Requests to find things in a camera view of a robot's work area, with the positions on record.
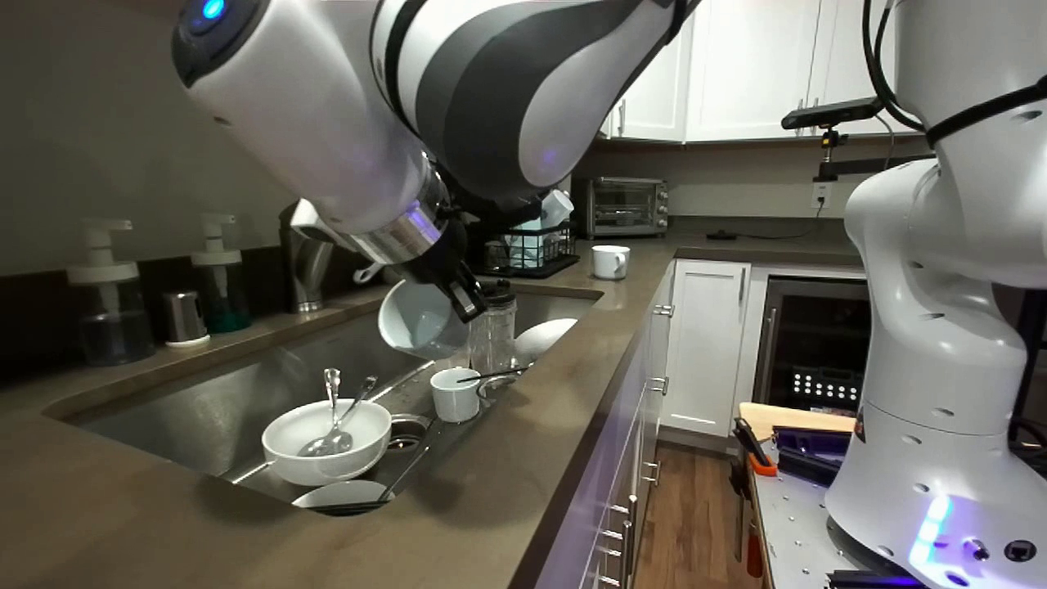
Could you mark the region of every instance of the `sink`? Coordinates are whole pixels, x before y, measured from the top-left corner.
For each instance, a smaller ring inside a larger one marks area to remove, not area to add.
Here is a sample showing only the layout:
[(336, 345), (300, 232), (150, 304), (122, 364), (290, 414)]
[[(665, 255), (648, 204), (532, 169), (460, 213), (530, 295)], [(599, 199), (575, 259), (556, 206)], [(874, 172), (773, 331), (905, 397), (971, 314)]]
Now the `sink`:
[[(542, 321), (582, 319), (594, 300), (596, 295), (516, 290), (516, 335)], [(378, 335), (372, 311), (314, 335), (311, 339), (264, 349), (229, 374), (150, 388), (141, 392), (137, 402), (82, 414), (68, 423), (200, 475), (213, 475), (277, 502), (295, 502), (307, 489), (286, 485), (264, 471), (264, 451), (260, 442), (262, 430), (295, 405), (325, 400), (325, 368), (339, 368), (344, 397), (349, 387), (378, 376), (379, 387), (371, 400), (392, 414), (392, 436), (383, 460), (362, 479), (379, 482), (390, 492), (383, 502), (336, 509), (362, 513), (392, 502), (410, 489), (420, 468), (439, 460), (484, 420), (484, 414), (460, 424), (434, 420), (430, 376), (450, 364), (452, 360), (421, 364), (390, 349)]]

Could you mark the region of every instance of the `oven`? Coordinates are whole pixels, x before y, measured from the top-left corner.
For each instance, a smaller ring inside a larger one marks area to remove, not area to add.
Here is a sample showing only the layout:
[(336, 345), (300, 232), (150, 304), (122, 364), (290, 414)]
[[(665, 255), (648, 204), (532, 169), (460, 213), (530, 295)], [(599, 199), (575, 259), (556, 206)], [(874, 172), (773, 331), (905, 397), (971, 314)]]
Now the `oven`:
[(769, 274), (754, 400), (855, 414), (872, 347), (860, 278)]

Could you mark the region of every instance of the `blue light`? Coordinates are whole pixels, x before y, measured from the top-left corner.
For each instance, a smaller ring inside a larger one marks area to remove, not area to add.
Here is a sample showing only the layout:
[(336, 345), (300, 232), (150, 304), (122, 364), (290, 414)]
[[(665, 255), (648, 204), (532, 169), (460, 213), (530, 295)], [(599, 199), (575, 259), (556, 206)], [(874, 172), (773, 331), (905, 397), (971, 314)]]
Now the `blue light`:
[(229, 9), (229, 2), (227, 0), (204, 0), (204, 20), (210, 20), (210, 23), (215, 23), (215, 20), (224, 20), (227, 15), (227, 9)]
[(945, 521), (949, 521), (949, 509), (953, 509), (953, 499), (949, 499), (949, 493), (935, 493), (935, 499), (931, 502), (931, 509), (927, 509), (920, 530), (916, 530), (916, 542), (912, 542), (912, 551), (910, 551), (910, 562), (912, 562), (916, 568), (924, 568), (924, 573), (931, 573), (931, 555), (932, 555), (931, 548), (941, 537), (941, 526), (945, 526)]

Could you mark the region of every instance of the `kitchen wall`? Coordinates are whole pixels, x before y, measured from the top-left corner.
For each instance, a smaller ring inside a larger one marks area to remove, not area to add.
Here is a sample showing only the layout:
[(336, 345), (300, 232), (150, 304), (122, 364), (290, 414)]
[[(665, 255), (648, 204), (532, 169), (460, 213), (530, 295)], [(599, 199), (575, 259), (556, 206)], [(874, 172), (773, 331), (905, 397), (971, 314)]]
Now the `kitchen wall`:
[[(594, 156), (579, 172), (640, 172), (665, 177), (671, 192), (671, 215), (781, 215), (816, 218), (811, 177), (819, 168), (811, 153), (681, 153), (681, 156)], [(860, 177), (838, 184), (838, 199), (821, 210), (821, 218), (840, 218), (849, 192)]]
[(236, 152), (171, 70), (180, 0), (0, 2), (0, 274), (78, 259), (86, 215), (127, 215), (122, 255), (200, 249), (204, 213), (274, 246), (286, 190)]

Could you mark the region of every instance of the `wooden floor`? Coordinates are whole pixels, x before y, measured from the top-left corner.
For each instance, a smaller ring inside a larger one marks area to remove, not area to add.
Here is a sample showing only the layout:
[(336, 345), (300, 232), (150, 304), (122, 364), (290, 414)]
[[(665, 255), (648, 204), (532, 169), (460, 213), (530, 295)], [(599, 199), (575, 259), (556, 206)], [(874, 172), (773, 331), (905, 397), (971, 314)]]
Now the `wooden floor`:
[(759, 589), (735, 559), (735, 493), (729, 460), (657, 446), (637, 589)]

